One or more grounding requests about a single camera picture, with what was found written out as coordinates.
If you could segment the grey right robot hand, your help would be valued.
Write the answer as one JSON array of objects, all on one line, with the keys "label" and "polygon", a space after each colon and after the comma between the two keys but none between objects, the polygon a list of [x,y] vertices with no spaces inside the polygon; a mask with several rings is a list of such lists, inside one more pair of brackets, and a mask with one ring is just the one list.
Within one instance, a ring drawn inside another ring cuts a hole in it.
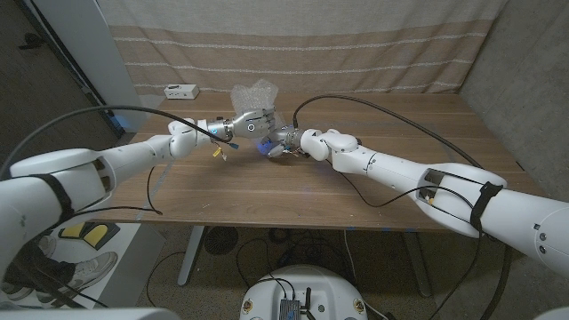
[{"label": "grey right robot hand", "polygon": [[292,126],[275,129],[258,144],[258,150],[269,158],[277,158],[285,153],[295,153],[301,149],[301,137],[305,131]]}]

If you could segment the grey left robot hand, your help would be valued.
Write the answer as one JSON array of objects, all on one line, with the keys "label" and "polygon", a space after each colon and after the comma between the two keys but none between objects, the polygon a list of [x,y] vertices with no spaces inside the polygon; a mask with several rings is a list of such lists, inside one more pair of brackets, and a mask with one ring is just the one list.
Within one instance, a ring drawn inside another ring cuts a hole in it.
[{"label": "grey left robot hand", "polygon": [[275,129],[275,123],[272,108],[247,109],[232,118],[231,131],[236,137],[258,139],[270,134]]}]

